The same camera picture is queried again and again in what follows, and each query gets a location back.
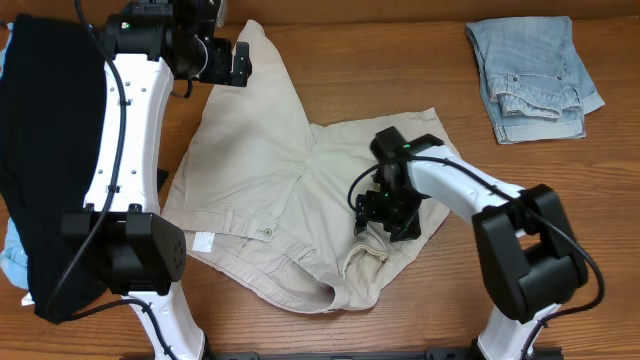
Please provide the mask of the beige khaki shorts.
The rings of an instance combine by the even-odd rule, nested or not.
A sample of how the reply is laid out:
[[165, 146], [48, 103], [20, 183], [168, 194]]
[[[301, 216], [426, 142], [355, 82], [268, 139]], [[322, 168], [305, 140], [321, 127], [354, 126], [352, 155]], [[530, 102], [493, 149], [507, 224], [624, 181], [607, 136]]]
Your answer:
[[354, 230], [349, 190], [363, 192], [375, 134], [445, 130], [434, 110], [316, 125], [263, 27], [239, 36], [253, 72], [244, 88], [215, 87], [174, 176], [163, 217], [180, 227], [188, 252], [282, 309], [364, 310], [412, 263], [448, 216], [422, 203], [421, 235], [393, 242], [378, 224]]

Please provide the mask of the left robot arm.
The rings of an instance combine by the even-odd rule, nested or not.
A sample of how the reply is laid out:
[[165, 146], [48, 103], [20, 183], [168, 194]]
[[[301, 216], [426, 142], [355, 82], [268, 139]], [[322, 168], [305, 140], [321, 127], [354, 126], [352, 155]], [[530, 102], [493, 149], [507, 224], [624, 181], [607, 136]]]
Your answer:
[[133, 1], [90, 38], [103, 56], [104, 121], [79, 212], [63, 217], [72, 268], [84, 268], [133, 308], [157, 359], [202, 360], [210, 343], [181, 285], [183, 232], [160, 214], [157, 164], [174, 83], [247, 84], [249, 46], [215, 36], [222, 0]]

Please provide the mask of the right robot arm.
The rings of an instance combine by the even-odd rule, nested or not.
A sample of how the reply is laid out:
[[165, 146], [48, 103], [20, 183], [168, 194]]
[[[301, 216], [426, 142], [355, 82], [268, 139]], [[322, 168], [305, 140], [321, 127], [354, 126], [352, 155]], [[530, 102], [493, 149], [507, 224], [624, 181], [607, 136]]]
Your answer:
[[589, 258], [576, 243], [558, 195], [546, 185], [530, 189], [473, 167], [443, 140], [426, 134], [406, 140], [396, 127], [370, 144], [368, 169], [376, 189], [350, 192], [354, 232], [379, 223], [393, 242], [421, 233], [419, 208], [433, 199], [473, 229], [481, 274], [494, 308], [468, 347], [436, 347], [427, 359], [561, 359], [561, 348], [535, 342], [548, 322], [568, 314], [564, 303], [588, 280]]

